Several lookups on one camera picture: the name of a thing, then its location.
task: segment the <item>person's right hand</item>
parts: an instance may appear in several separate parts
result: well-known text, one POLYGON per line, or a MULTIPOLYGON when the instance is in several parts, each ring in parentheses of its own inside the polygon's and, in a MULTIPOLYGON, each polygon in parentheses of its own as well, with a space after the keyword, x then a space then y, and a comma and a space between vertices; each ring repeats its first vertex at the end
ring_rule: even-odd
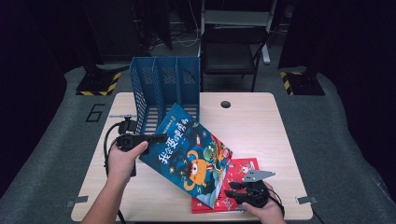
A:
MULTIPOLYGON (((264 182, 265 186, 269 189, 270 196, 276 199, 276 196, 272 190, 273 187, 264 182)), ((251 215, 256 216, 260 219, 262 224, 279 224, 286 223, 283 218, 282 211, 279 206, 271 199, 268 198, 268 203, 263 208, 257 208, 249 203, 242 203, 245 210, 248 211, 251 215)))
POLYGON ((131 179, 131 172, 134 169, 134 161, 149 146, 144 141, 129 151, 121 151, 115 142, 108 155, 108 179, 112 183, 121 183, 123 186, 131 179))

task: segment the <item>wooden table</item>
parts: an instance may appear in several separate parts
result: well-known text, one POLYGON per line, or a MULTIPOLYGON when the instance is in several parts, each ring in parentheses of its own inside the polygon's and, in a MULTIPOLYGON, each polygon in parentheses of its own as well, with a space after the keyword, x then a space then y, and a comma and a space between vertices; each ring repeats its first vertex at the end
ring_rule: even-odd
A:
MULTIPOLYGON (((119 93, 110 115, 135 114, 131 92, 119 93)), ((89 196, 86 203, 77 203, 72 219, 81 221, 106 183, 103 143, 107 130, 120 118, 107 118, 93 154, 91 165, 78 196, 89 196)), ((264 92, 202 92, 200 121, 233 151, 234 158, 255 157, 261 170, 273 171, 266 179, 282 199, 286 220, 305 220, 313 216, 309 204, 298 204, 296 197, 306 196, 289 139, 276 101, 264 92), (220 106, 222 101, 231 107, 220 106)), ((108 141, 118 136, 112 132, 108 141)), ((137 176, 127 185, 120 210, 129 221, 241 221, 257 220, 249 213, 192 214, 191 196, 157 174, 145 163, 136 160, 137 176)))

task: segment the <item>red book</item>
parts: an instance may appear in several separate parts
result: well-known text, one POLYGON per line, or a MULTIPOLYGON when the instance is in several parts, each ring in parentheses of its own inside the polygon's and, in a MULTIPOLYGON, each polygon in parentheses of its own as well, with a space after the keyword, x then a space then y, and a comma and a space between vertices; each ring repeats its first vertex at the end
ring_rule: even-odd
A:
POLYGON ((228 198, 224 190, 231 189, 230 182, 242 182, 242 178, 249 170, 259 170, 259 164, 256 158, 231 159, 227 174, 221 186, 219 197, 212 209, 198 199, 191 197, 191 211, 194 214, 212 213, 212 212, 242 212, 242 205, 237 204, 234 198, 228 198))

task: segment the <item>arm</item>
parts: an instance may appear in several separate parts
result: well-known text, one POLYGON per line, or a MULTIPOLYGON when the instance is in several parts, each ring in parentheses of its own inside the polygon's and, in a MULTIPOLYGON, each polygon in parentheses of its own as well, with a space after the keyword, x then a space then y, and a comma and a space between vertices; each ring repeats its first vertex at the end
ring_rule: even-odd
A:
POLYGON ((148 145, 148 142, 143 142, 127 152, 119 150, 117 144, 111 147, 108 157, 108 179, 81 223, 115 222, 122 194, 131 179, 134 161, 148 145))
MULTIPOLYGON (((268 183, 265 183, 265 186, 270 189, 270 195, 274 199, 276 198, 273 193, 273 187, 268 183)), ((245 210, 247 210, 251 215, 256 216, 260 219, 262 224, 285 224, 285 219, 283 218, 282 211, 279 206, 272 201, 272 199, 268 199, 268 203, 263 208, 254 207, 248 203, 242 203, 245 210)))

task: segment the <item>black cable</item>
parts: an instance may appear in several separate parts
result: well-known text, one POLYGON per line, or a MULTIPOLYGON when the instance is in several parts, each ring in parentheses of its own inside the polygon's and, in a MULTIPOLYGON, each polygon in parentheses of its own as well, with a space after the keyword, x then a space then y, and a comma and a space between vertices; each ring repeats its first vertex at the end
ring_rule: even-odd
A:
POLYGON ((119 209, 119 212, 117 213, 117 215, 119 216, 121 223, 126 224, 125 219, 124 219, 120 209, 119 209))
POLYGON ((110 153, 110 151, 108 151, 107 154, 107 139, 108 136, 110 135, 111 131, 115 128, 120 126, 120 123, 115 123, 113 124, 108 130, 107 133, 105 135, 105 142, 104 142, 104 155, 105 155, 105 169, 106 169, 106 175, 108 175, 108 154, 110 153))
POLYGON ((273 198, 271 195, 268 195, 268 197, 276 203, 276 205, 280 208, 280 211, 282 212, 282 216, 285 216, 285 207, 280 203, 277 199, 273 198))
POLYGON ((275 194, 275 196, 279 199, 280 204, 282 204, 282 200, 280 199, 279 195, 272 189, 268 189, 268 190, 272 191, 275 194))
POLYGON ((323 221, 323 219, 321 219, 321 217, 318 215, 318 213, 317 213, 317 212, 315 212, 315 210, 314 210, 314 209, 312 209, 312 211, 314 212, 315 216, 316 216, 316 217, 319 219, 320 223, 324 224, 324 221, 323 221))

